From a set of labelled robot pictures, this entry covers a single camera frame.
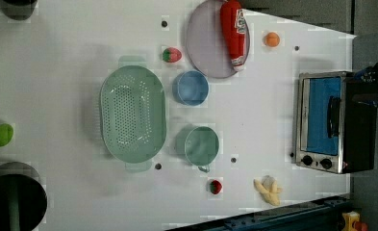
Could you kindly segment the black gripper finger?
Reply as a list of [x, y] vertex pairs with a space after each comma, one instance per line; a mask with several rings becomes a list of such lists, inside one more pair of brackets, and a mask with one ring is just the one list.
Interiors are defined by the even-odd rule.
[[352, 100], [357, 103], [378, 108], [378, 93], [355, 94]]

